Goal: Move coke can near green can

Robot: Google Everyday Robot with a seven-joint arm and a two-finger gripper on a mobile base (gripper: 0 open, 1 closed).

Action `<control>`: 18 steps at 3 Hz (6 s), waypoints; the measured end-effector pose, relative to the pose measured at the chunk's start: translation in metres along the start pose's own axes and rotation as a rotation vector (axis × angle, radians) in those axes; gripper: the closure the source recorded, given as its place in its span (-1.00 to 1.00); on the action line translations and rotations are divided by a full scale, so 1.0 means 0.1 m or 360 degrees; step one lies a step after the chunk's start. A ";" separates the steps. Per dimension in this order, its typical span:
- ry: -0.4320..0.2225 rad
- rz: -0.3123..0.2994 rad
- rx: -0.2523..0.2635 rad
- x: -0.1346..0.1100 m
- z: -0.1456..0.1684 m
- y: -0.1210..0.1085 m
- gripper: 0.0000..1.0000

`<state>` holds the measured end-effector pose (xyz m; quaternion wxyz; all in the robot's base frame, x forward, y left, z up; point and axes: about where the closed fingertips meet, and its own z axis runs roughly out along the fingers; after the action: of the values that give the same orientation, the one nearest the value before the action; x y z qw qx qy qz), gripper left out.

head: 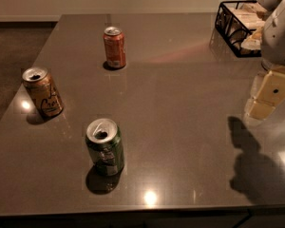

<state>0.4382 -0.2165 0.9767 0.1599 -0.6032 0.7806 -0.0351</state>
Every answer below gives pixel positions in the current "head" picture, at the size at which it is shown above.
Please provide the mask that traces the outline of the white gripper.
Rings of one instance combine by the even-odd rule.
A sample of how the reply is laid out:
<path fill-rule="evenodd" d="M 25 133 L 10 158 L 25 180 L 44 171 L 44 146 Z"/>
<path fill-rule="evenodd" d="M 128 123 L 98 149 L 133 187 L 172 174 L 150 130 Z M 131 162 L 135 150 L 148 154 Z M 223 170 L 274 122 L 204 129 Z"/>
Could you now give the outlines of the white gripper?
<path fill-rule="evenodd" d="M 261 37 L 262 57 L 285 66 L 285 0 L 265 22 Z M 285 67 L 275 67 L 259 73 L 253 82 L 245 113 L 253 119 L 265 120 L 285 101 Z"/>

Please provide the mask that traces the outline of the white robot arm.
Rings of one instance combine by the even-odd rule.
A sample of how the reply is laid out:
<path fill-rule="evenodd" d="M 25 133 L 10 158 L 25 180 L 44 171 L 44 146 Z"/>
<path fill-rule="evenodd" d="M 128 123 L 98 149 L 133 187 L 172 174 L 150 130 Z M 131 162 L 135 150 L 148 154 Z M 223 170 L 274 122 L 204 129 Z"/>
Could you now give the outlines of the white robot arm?
<path fill-rule="evenodd" d="M 285 101 L 285 0 L 257 0 L 270 12 L 261 32 L 262 66 L 245 106 L 246 114 L 264 120 Z"/>

